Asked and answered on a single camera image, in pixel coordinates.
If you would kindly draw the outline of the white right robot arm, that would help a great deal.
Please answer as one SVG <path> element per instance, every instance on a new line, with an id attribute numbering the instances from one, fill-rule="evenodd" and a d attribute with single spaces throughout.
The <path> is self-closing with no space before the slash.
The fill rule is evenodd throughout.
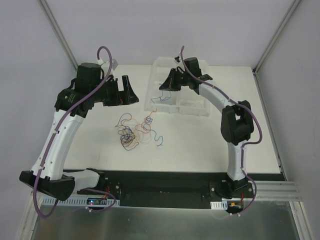
<path id="1" fill-rule="evenodd" d="M 159 90 L 178 92 L 182 87 L 189 87 L 219 110 L 220 132 L 228 146 L 227 176 L 231 179 L 225 184 L 225 192 L 230 197 L 237 197 L 243 191 L 243 185 L 239 181 L 245 178 L 246 172 L 245 143 L 254 131 L 253 117 L 248 112 L 251 105 L 246 100 L 232 100 L 210 75 L 202 73 L 196 57 L 187 58 L 182 64 L 185 69 L 180 66 L 171 68 Z"/>

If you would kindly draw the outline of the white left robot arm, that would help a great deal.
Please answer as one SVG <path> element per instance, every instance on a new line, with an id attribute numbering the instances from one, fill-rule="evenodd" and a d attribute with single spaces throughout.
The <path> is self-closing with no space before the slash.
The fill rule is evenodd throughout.
<path id="1" fill-rule="evenodd" d="M 31 170 L 21 172 L 21 182 L 59 201 L 65 201 L 73 192 L 86 188 L 96 195 L 105 191 L 105 174 L 101 170 L 63 171 L 73 138 L 96 103 L 115 107 L 139 102 L 127 75 L 121 77 L 122 91 L 118 88 L 117 78 L 113 75 L 104 77 L 105 72 L 99 64 L 85 62 L 78 66 L 70 86 L 57 96 L 45 145 Z"/>

